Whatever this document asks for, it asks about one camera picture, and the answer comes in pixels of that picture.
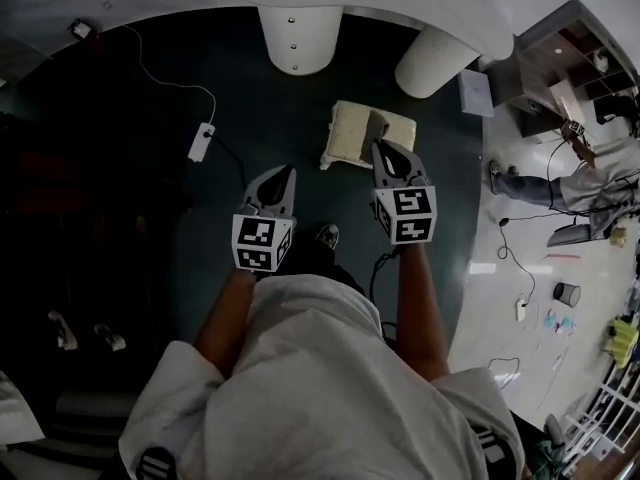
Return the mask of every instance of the yellow object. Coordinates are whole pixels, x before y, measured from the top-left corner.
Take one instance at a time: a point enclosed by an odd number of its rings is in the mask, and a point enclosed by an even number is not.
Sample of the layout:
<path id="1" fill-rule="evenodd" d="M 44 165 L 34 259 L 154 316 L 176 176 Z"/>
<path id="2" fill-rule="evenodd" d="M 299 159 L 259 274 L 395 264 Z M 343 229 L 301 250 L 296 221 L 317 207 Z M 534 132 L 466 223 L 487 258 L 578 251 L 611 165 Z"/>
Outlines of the yellow object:
<path id="1" fill-rule="evenodd" d="M 324 171 L 336 161 L 349 162 L 366 169 L 373 169 L 370 163 L 360 159 L 362 144 L 367 132 L 367 122 L 372 110 L 382 115 L 389 123 L 389 129 L 384 138 L 413 151 L 413 144 L 416 140 L 415 121 L 386 110 L 339 100 L 333 106 L 331 132 L 327 147 L 320 159 L 320 169 Z"/>
<path id="2" fill-rule="evenodd" d="M 622 249 L 624 247 L 624 244 L 627 243 L 627 229 L 615 228 L 611 232 L 611 235 L 609 235 L 609 243 Z"/>
<path id="3" fill-rule="evenodd" d="M 616 362 L 616 368 L 624 368 L 638 343 L 638 330 L 619 318 L 609 322 L 614 335 L 607 340 L 604 351 L 609 352 Z"/>

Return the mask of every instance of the trash can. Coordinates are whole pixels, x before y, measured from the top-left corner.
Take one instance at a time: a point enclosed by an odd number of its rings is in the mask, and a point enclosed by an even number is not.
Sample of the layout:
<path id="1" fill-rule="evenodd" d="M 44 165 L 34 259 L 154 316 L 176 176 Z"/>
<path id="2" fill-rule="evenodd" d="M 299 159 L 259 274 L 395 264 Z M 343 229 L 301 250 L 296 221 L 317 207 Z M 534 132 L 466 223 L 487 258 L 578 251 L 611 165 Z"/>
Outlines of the trash can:
<path id="1" fill-rule="evenodd" d="M 553 298 L 559 300 L 563 304 L 572 308 L 576 307 L 576 304 L 580 300 L 581 289 L 579 286 L 572 284 L 558 283 L 553 289 Z"/>

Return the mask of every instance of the pink object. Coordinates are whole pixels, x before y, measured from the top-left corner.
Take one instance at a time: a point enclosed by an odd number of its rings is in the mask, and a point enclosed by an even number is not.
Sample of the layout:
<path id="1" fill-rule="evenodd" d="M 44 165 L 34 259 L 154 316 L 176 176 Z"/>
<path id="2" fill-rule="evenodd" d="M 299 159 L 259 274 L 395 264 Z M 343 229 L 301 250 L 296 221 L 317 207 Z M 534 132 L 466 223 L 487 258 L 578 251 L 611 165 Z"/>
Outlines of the pink object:
<path id="1" fill-rule="evenodd" d="M 581 260 L 582 256 L 579 256 L 578 254 L 547 254 L 542 259 L 545 260 L 547 258 L 569 258 L 572 260 Z"/>

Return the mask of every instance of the black and white marker cube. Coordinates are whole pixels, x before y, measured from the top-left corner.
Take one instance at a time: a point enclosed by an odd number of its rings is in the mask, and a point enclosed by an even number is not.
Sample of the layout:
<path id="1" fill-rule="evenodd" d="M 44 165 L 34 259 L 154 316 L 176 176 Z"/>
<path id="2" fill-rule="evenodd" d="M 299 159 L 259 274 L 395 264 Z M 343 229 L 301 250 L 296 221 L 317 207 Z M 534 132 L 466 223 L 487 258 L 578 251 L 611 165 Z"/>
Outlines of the black and white marker cube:
<path id="1" fill-rule="evenodd" d="M 373 191 L 376 218 L 392 245 L 430 242 L 436 224 L 436 189 L 404 187 Z"/>
<path id="2" fill-rule="evenodd" d="M 236 267 L 275 272 L 291 247 L 293 220 L 234 215 L 231 247 Z"/>
<path id="3" fill-rule="evenodd" d="M 577 121 L 570 121 L 569 122 L 569 129 L 571 131 L 576 132 L 576 134 L 579 137 L 584 137 L 584 126 L 582 126 L 580 123 L 578 123 Z"/>

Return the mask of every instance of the gray pants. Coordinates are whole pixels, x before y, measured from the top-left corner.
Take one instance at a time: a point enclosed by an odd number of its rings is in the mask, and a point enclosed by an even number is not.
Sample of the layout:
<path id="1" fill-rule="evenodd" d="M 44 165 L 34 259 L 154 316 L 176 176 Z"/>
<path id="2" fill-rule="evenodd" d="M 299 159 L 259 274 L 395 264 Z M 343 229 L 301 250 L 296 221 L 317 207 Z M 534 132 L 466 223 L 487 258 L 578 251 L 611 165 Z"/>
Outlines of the gray pants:
<path id="1" fill-rule="evenodd" d="M 525 201 L 538 206 L 551 206 L 549 182 L 537 176 L 511 176 L 498 174 L 493 179 L 493 189 L 498 194 L 504 194 L 511 199 Z M 560 191 L 560 178 L 551 182 L 551 194 L 553 194 L 553 208 L 567 211 L 567 205 Z"/>

